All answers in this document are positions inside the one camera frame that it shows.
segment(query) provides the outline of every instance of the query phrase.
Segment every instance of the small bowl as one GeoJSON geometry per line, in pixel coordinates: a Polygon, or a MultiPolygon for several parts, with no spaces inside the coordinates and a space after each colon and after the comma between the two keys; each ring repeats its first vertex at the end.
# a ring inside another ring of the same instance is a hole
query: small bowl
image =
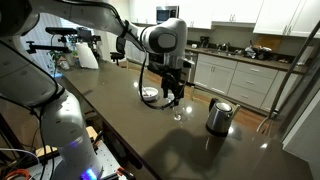
{"type": "Polygon", "coordinates": [[[147,96],[142,90],[142,96],[145,101],[154,101],[155,99],[157,99],[159,93],[158,89],[153,87],[145,87],[144,89],[148,94],[147,96]]]}

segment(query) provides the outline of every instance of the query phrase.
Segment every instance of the blue light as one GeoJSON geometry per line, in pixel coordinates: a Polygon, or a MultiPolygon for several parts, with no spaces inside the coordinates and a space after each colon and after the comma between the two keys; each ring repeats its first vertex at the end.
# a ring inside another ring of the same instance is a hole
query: blue light
{"type": "Polygon", "coordinates": [[[97,176],[93,173],[91,168],[82,173],[81,178],[83,180],[97,180],[97,176]]]}

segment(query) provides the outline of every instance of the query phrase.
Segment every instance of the black cable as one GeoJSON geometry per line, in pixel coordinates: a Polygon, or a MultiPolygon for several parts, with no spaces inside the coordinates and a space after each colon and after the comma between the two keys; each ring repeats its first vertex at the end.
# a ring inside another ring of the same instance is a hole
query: black cable
{"type": "Polygon", "coordinates": [[[174,99],[172,101],[170,101],[169,103],[165,104],[165,105],[162,105],[162,106],[155,106],[155,105],[152,105],[150,103],[148,103],[147,101],[144,100],[143,98],[143,93],[142,93],[142,80],[143,80],[143,72],[144,72],[144,67],[145,67],[145,63],[147,61],[147,54],[146,54],[146,50],[144,49],[145,51],[145,58],[144,58],[144,61],[142,63],[142,67],[141,67],[141,71],[140,71],[140,77],[139,77],[139,92],[140,92],[140,98],[142,100],[142,102],[147,105],[148,107],[152,108],[152,109],[158,109],[158,110],[163,110],[167,107],[169,107],[170,105],[172,105],[176,100],[177,100],[177,97],[181,95],[181,93],[183,92],[183,89],[185,88],[185,85],[187,83],[187,78],[185,78],[185,81],[184,81],[184,84],[183,84],[183,88],[181,89],[181,91],[179,92],[178,96],[175,96],[174,99]]]}
{"type": "Polygon", "coordinates": [[[36,129],[36,131],[34,132],[31,145],[26,145],[26,144],[23,144],[23,143],[20,143],[20,144],[23,145],[23,146],[30,147],[30,148],[33,148],[34,150],[36,150],[36,147],[34,146],[34,142],[35,142],[36,135],[37,135],[37,132],[39,131],[39,129],[40,129],[40,127],[38,127],[36,129]]]}
{"type": "Polygon", "coordinates": [[[59,90],[59,86],[57,81],[51,77],[50,74],[48,74],[45,70],[43,70],[42,68],[40,68],[38,65],[36,65],[34,62],[30,61],[29,59],[27,59],[26,57],[24,57],[20,52],[18,52],[17,50],[13,49],[12,47],[8,46],[7,44],[5,44],[3,41],[0,40],[0,43],[3,44],[5,47],[7,47],[8,49],[12,50],[13,52],[15,52],[16,54],[18,54],[21,58],[23,58],[24,60],[26,60],[28,63],[30,63],[31,65],[33,65],[36,69],[38,69],[39,71],[41,71],[42,73],[44,73],[45,75],[48,76],[49,79],[51,79],[55,85],[55,91],[54,93],[52,93],[51,97],[48,98],[46,101],[39,103],[37,105],[34,105],[32,107],[41,107],[44,106],[45,104],[47,104],[49,101],[52,101],[53,99],[56,99],[56,95],[57,92],[59,90]]]}
{"type": "Polygon", "coordinates": [[[42,171],[41,171],[41,176],[40,176],[40,180],[42,180],[43,178],[43,175],[44,175],[44,171],[46,169],[46,164],[47,164],[47,150],[46,150],[46,144],[44,142],[44,139],[43,139],[43,133],[42,133],[42,122],[41,122],[41,118],[42,118],[42,115],[43,115],[43,111],[44,111],[44,108],[43,107],[40,111],[40,115],[37,116],[37,118],[39,119],[39,123],[40,123],[40,135],[41,135],[41,142],[42,142],[42,146],[43,146],[43,165],[42,165],[42,171]]]}

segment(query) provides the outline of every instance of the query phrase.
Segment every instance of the kitchen counter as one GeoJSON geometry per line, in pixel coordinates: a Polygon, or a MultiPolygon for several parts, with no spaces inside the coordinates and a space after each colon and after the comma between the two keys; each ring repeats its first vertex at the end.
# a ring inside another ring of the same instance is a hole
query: kitchen counter
{"type": "MultiPolygon", "coordinates": [[[[192,108],[186,122],[172,109],[144,105],[134,82],[139,77],[111,63],[99,70],[72,68],[62,80],[100,114],[104,123],[158,179],[312,179],[307,162],[282,151],[282,145],[232,122],[226,138],[205,128],[208,108],[192,108]]],[[[144,82],[161,91],[159,85],[144,82]]]]}
{"type": "MultiPolygon", "coordinates": [[[[206,55],[210,55],[210,56],[217,56],[217,57],[221,57],[221,58],[226,58],[226,59],[230,59],[230,60],[234,60],[234,61],[238,61],[238,62],[244,62],[244,63],[254,64],[254,65],[258,65],[258,66],[268,67],[268,68],[272,68],[272,69],[276,69],[276,70],[280,70],[280,71],[287,71],[290,67],[290,64],[281,63],[281,62],[277,62],[277,61],[262,61],[262,60],[257,60],[257,59],[246,58],[246,57],[239,56],[239,55],[232,55],[232,56],[219,55],[216,53],[208,52],[208,50],[210,50],[208,48],[192,48],[190,45],[186,46],[186,50],[197,52],[197,53],[202,53],[202,54],[206,54],[206,55]]],[[[304,74],[306,72],[306,70],[307,70],[306,66],[296,66],[293,70],[293,73],[304,74]]]]}

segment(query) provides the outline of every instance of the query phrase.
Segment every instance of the kitchen cabinet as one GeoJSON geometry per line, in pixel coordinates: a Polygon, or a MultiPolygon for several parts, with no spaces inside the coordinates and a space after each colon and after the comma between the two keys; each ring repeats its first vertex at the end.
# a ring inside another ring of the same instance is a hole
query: kitchen cabinet
{"type": "Polygon", "coordinates": [[[159,0],[130,0],[132,23],[156,24],[156,6],[165,3],[159,0]]]}
{"type": "Polygon", "coordinates": [[[212,73],[212,65],[202,61],[197,62],[196,73],[194,77],[194,83],[209,89],[209,82],[212,73]]]}
{"type": "Polygon", "coordinates": [[[227,23],[256,23],[262,0],[214,0],[212,21],[227,23]]]}
{"type": "MultiPolygon", "coordinates": [[[[288,35],[308,37],[310,32],[320,20],[320,1],[319,0],[305,0],[299,6],[295,16],[292,18],[288,35]]],[[[320,38],[320,31],[315,35],[320,38]]]]}
{"type": "Polygon", "coordinates": [[[179,18],[183,19],[189,28],[211,29],[211,2],[207,0],[180,0],[179,18]]]}
{"type": "Polygon", "coordinates": [[[199,54],[194,83],[227,95],[234,74],[234,63],[237,62],[199,54]]]}
{"type": "Polygon", "coordinates": [[[238,62],[228,97],[260,108],[277,70],[238,62]]]}
{"type": "MultiPolygon", "coordinates": [[[[265,110],[265,111],[270,111],[272,103],[274,101],[274,98],[276,97],[276,94],[279,90],[279,87],[282,83],[282,80],[284,79],[286,72],[284,71],[279,71],[277,73],[277,76],[275,77],[272,86],[266,96],[266,98],[264,99],[263,104],[261,105],[261,109],[265,110]]],[[[288,79],[288,82],[286,84],[286,86],[283,89],[283,92],[280,96],[280,99],[278,101],[278,104],[276,106],[276,109],[279,110],[283,104],[283,102],[285,101],[285,99],[288,97],[288,95],[290,94],[290,92],[296,87],[296,85],[298,84],[299,80],[301,79],[301,75],[298,74],[291,74],[291,76],[288,79]]]]}
{"type": "Polygon", "coordinates": [[[264,94],[231,84],[228,97],[259,108],[265,98],[264,94]]]}
{"type": "Polygon", "coordinates": [[[320,20],[319,8],[317,0],[265,0],[253,32],[307,37],[320,20]]]}

